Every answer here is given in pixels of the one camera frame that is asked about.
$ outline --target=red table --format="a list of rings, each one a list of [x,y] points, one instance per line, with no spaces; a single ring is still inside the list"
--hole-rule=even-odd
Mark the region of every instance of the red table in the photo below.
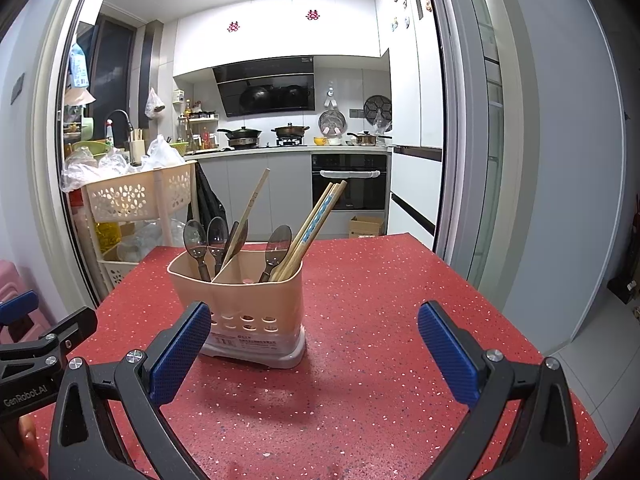
[[[98,331],[75,354],[119,360],[145,348],[182,307],[166,275],[179,249],[157,248],[98,309]],[[417,332],[438,300],[484,348],[511,360],[542,356],[487,300],[409,235],[313,244],[303,268],[306,355],[291,370],[200,356],[162,412],[212,479],[417,478],[465,415]],[[123,410],[116,420],[132,458],[149,464]],[[515,414],[503,417],[476,476],[491,469]],[[574,397],[581,477],[606,444]],[[52,407],[36,414],[48,446]]]

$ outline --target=tile floor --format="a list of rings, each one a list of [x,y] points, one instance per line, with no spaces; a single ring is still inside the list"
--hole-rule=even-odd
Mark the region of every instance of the tile floor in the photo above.
[[[574,394],[607,442],[590,480],[620,444],[640,408],[640,323],[603,287],[578,336],[554,354]]]

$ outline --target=chopstick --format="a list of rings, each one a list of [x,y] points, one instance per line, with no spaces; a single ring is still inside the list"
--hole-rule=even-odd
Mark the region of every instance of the chopstick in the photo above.
[[[300,238],[298,245],[295,248],[290,248],[289,251],[293,251],[293,254],[289,262],[280,272],[278,281],[283,282],[285,280],[288,280],[296,273],[296,271],[300,267],[302,258],[305,257],[309,246],[316,239],[316,236],[322,228],[324,221],[334,208],[335,203],[338,202],[338,199],[340,198],[340,195],[344,191],[345,187],[347,187],[346,180],[343,180],[340,184],[334,184],[332,186],[331,191],[327,194],[324,201],[322,201],[321,206],[318,208],[318,211],[316,211],[316,214],[314,215],[312,221],[307,226],[305,233],[302,235],[302,238]]]
[[[249,199],[249,203],[246,205],[244,213],[242,213],[242,218],[238,222],[238,228],[236,229],[236,233],[234,234],[234,237],[231,238],[231,243],[229,244],[229,250],[226,252],[225,260],[222,262],[223,268],[225,267],[226,263],[231,259],[230,254],[233,253],[234,248],[238,243],[238,238],[240,237],[240,233],[242,232],[244,223],[248,220],[249,213],[251,212],[251,208],[254,206],[255,199],[258,198],[258,193],[260,193],[262,186],[264,186],[264,183],[267,180],[267,177],[269,176],[270,171],[271,170],[269,168],[266,168],[264,170],[264,173],[260,177],[260,181],[258,182],[258,185],[255,187],[254,193],[251,195],[251,198]]]
[[[284,261],[279,266],[277,266],[275,269],[273,269],[273,272],[271,273],[271,277],[269,279],[270,282],[279,282],[280,281],[280,279],[279,279],[280,273],[282,272],[282,270],[285,268],[285,266],[291,260],[291,257],[293,256],[293,252],[294,252],[295,248],[300,243],[300,239],[305,234],[306,229],[309,227],[309,224],[311,224],[311,221],[314,219],[314,216],[316,215],[316,213],[320,209],[320,206],[322,205],[322,202],[324,202],[324,199],[329,194],[329,192],[332,190],[333,186],[334,186],[334,184],[332,184],[330,182],[328,184],[328,186],[326,187],[326,189],[324,190],[324,193],[322,193],[322,196],[318,199],[318,202],[316,202],[316,205],[311,210],[311,213],[309,213],[309,216],[306,218],[305,222],[302,224],[302,227],[300,228],[300,231],[298,231],[298,234],[293,239],[293,241],[291,243],[291,246],[289,248],[289,252],[287,253],[287,256],[284,258]]]

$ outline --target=oven handle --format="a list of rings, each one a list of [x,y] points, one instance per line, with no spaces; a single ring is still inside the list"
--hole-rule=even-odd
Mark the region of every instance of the oven handle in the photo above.
[[[325,171],[320,172],[325,178],[376,178],[380,172],[376,171]]]

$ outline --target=blue gripper pad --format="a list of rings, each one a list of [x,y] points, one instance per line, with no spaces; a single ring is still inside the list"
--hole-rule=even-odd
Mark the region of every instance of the blue gripper pad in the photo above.
[[[149,373],[149,398],[156,407],[174,400],[210,330],[211,313],[201,303]]]
[[[0,325],[10,325],[38,307],[38,295],[29,290],[20,296],[0,302]]]
[[[418,311],[418,332],[454,398],[473,408],[480,397],[478,371],[429,303]]]

